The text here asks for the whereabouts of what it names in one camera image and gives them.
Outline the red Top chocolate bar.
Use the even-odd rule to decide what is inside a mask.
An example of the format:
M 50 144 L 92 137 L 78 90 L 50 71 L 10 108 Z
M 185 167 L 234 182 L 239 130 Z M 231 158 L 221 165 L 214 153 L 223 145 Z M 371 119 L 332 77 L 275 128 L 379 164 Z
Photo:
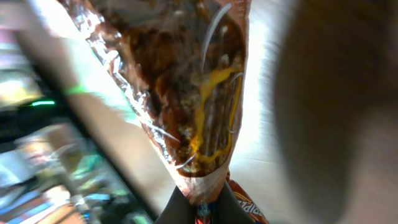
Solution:
M 134 110 L 197 223 L 218 223 L 224 185 L 253 223 L 266 218 L 229 178 L 239 136 L 249 1 L 90 1 L 62 6 Z

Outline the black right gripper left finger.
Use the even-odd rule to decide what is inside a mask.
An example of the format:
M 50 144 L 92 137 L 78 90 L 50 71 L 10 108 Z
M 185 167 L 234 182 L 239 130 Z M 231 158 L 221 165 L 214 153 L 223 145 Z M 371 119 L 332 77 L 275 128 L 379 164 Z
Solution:
M 178 187 L 174 188 L 170 199 L 155 224 L 195 224 L 195 207 Z

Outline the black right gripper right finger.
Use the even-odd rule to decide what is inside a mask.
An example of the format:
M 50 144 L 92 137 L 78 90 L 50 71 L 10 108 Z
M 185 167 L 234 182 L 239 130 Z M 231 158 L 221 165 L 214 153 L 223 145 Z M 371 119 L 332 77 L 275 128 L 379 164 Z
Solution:
M 215 212 L 218 224 L 254 224 L 239 205 L 227 182 L 215 202 Z

